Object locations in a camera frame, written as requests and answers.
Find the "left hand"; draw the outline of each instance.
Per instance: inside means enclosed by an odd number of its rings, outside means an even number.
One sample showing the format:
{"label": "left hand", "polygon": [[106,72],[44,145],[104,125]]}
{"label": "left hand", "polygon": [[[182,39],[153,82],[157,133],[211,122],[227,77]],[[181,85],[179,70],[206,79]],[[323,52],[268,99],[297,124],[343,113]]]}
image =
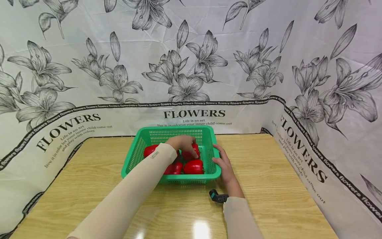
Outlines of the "left hand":
{"label": "left hand", "polygon": [[196,143],[196,138],[189,135],[178,135],[172,138],[169,138],[166,141],[166,144],[171,145],[175,151],[181,150],[186,151],[192,154],[195,159],[199,158],[198,154],[192,147],[192,144]]}

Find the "right hand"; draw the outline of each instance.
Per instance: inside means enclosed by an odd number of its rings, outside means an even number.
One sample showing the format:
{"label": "right hand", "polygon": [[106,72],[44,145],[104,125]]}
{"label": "right hand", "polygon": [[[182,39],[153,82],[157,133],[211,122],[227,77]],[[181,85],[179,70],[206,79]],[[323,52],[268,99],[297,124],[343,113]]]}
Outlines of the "right hand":
{"label": "right hand", "polygon": [[228,195],[230,197],[244,198],[244,193],[240,187],[239,181],[235,176],[235,173],[233,172],[227,153],[221,146],[216,144],[213,144],[213,146],[219,151],[220,158],[213,158],[212,161],[219,165],[222,169],[220,178],[228,192]]}

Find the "white backdrop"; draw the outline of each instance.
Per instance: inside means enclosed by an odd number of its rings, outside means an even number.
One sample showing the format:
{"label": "white backdrop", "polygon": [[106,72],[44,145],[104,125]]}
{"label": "white backdrop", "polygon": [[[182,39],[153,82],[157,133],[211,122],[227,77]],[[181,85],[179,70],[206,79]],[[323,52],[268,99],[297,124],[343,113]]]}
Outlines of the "white backdrop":
{"label": "white backdrop", "polygon": [[381,10],[0,0],[0,238],[87,138],[198,124],[272,134],[340,238],[378,238]]}

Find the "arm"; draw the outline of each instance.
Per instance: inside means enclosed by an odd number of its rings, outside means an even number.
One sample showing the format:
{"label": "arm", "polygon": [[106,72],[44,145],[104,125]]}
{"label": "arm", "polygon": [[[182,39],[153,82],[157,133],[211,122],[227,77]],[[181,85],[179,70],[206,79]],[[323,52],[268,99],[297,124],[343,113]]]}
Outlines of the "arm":
{"label": "arm", "polygon": [[223,206],[228,239],[262,239],[225,150],[218,145],[214,147],[219,150],[221,158],[212,160],[222,168],[221,180],[229,195]]}
{"label": "arm", "polygon": [[195,138],[182,135],[161,143],[130,171],[68,239],[123,238],[142,203],[154,190],[167,166],[176,159],[176,150],[189,151],[193,141]]}

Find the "black border stripe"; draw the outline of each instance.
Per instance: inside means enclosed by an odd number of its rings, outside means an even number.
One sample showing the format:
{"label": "black border stripe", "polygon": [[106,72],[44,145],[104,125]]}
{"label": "black border stripe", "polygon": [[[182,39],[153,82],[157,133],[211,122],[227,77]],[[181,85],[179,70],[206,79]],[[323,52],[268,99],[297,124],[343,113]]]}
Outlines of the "black border stripe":
{"label": "black border stripe", "polygon": [[[44,123],[38,125],[36,128],[34,128],[33,130],[31,130],[29,133],[26,134],[26,136],[22,139],[22,141],[17,145],[17,147],[15,147],[9,154],[7,154],[3,159],[0,160],[0,171],[3,170],[8,164],[9,162],[21,151],[25,148],[26,144],[30,141],[30,139],[39,131],[41,131],[44,127],[46,127],[47,125],[49,125],[50,123],[60,119],[61,117],[67,115],[67,114],[70,114],[70,113],[73,113],[73,112],[77,112],[77,111],[83,111],[83,110],[89,110],[89,109],[113,109],[113,108],[147,108],[147,107],[161,107],[161,106],[211,106],[211,105],[217,105],[217,106],[243,106],[243,105],[258,105],[258,104],[266,104],[268,103],[270,100],[276,100],[280,103],[282,103],[284,105],[284,111],[292,118],[292,121],[295,123],[295,125],[300,129],[300,131],[303,133],[304,137],[307,139],[309,145],[311,146],[312,150],[314,151],[314,153],[317,155],[317,157],[323,162],[323,164],[334,174],[334,176],[336,176],[338,178],[338,180],[345,186],[349,189],[349,191],[351,193],[353,193],[365,206],[366,208],[369,209],[369,211],[371,213],[374,214],[374,216],[382,223],[382,218],[379,218],[377,213],[379,214],[382,214],[382,211],[366,196],[364,195],[351,181],[349,181],[337,168],[336,166],[330,161],[328,160],[322,153],[320,150],[318,150],[318,148],[315,146],[315,144],[313,143],[310,135],[308,134],[308,132],[304,129],[304,127],[302,127],[302,125],[300,124],[300,122],[297,120],[297,118],[294,116],[293,112],[286,106],[286,101],[279,97],[279,96],[270,96],[268,99],[265,99],[265,100],[261,100],[261,101],[206,101],[206,102],[177,102],[177,103],[173,103],[173,102],[161,102],[161,103],[148,103],[148,104],[100,104],[100,105],[89,105],[89,106],[81,106],[81,107],[76,107],[76,108],[73,108],[73,109],[70,109],[70,110],[66,110],[66,111],[63,111],[59,114],[57,114],[55,117],[45,121]],[[261,128],[261,133],[268,133],[270,135],[272,135],[266,128]],[[109,136],[109,137],[92,137],[92,138],[118,138],[118,137],[128,137],[128,136]],[[77,152],[77,150],[81,147],[81,145],[83,144],[82,141],[80,144],[78,144],[74,150],[72,151],[72,153],[70,154],[70,156],[68,157],[66,163],[64,164],[64,166],[60,169],[60,171],[57,173],[55,179],[57,178],[57,176],[59,175],[59,173],[65,168],[66,164],[70,161],[70,159],[72,159],[72,157],[74,156],[74,154]],[[353,192],[351,190],[351,188],[354,188],[356,191],[359,192],[359,194],[361,195],[360,197],[357,196],[357,194],[355,192]],[[29,212],[29,210],[32,208],[32,206],[37,202],[36,200],[36,197],[40,197],[42,196],[42,194],[44,192],[41,192],[41,193],[38,193],[37,195],[35,195],[31,201],[26,205],[26,207],[23,209],[23,219],[25,218],[26,214]],[[365,198],[367,199],[367,201],[369,202],[370,206],[366,204],[366,201],[362,200],[362,198]],[[14,231],[15,229],[13,229],[11,232],[9,233],[6,233],[6,234],[2,234],[0,235],[0,239],[5,239],[7,238],[6,236],[10,236]]]}

